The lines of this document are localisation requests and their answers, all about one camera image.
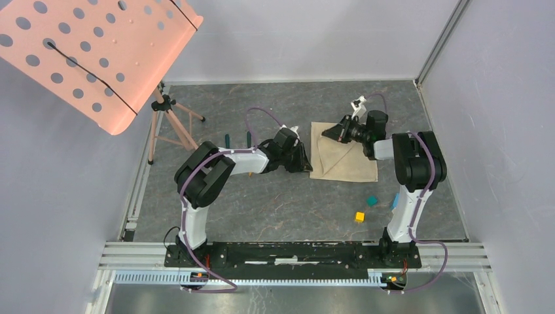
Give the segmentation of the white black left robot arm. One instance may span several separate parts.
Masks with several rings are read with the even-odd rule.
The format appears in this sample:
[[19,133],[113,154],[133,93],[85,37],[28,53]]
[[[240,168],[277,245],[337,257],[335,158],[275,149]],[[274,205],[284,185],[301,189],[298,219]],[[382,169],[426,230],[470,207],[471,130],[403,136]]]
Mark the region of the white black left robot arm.
[[193,267],[205,260],[207,212],[231,176],[265,174],[279,167],[289,173],[313,170],[296,128],[282,126],[274,138],[249,148],[220,148],[211,141],[202,143],[174,176],[182,205],[176,237],[182,260]]

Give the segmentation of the beige cloth napkin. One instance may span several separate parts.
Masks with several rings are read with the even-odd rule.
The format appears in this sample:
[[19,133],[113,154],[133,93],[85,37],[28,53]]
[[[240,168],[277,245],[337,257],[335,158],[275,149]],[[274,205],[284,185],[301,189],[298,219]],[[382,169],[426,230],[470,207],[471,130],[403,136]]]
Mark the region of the beige cloth napkin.
[[330,122],[312,122],[310,140],[311,179],[373,183],[378,181],[378,166],[363,154],[360,143],[333,141],[322,132],[333,127]]

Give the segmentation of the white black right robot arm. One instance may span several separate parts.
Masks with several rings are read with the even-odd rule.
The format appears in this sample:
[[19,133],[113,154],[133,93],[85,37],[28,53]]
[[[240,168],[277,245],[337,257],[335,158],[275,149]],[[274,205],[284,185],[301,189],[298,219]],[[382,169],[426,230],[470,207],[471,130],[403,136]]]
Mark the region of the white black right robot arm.
[[394,161],[399,198],[378,249],[379,261],[394,267],[404,256],[415,255],[421,213],[427,199],[445,180],[447,167],[432,131],[394,133],[387,138],[388,120],[388,115],[378,110],[369,111],[365,123],[346,115],[338,124],[324,130],[322,136],[342,144],[355,141],[361,144],[363,154],[370,160]]

